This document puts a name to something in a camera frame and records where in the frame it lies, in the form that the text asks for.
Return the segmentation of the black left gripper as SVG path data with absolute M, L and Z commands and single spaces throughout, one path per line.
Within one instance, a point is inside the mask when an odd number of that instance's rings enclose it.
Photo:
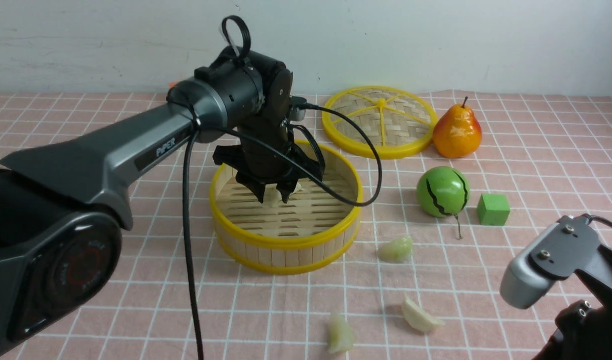
M 217 166 L 236 170 L 236 181 L 249 188 L 261 204 L 267 185 L 275 185 L 278 201 L 286 204 L 300 191 L 299 180 L 321 181 L 326 169 L 323 152 L 305 126 L 286 121 L 277 131 L 228 130 L 240 144 L 219 145 L 212 156 Z

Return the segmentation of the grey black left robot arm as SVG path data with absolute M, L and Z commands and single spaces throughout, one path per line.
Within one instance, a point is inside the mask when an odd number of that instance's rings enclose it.
M 213 159 L 259 200 L 286 202 L 301 179 L 323 178 L 319 153 L 294 143 L 288 121 L 304 98 L 276 59 L 224 48 L 171 88 L 163 105 L 64 142 L 0 160 L 0 356 L 87 303 L 108 283 L 131 230 L 130 185 L 167 156 L 237 130 Z

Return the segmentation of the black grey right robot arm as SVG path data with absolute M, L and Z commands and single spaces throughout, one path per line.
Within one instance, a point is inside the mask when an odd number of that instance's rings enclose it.
M 596 264 L 575 274 L 601 303 L 579 300 L 555 318 L 557 330 L 536 360 L 612 360 L 612 249 L 600 246 Z

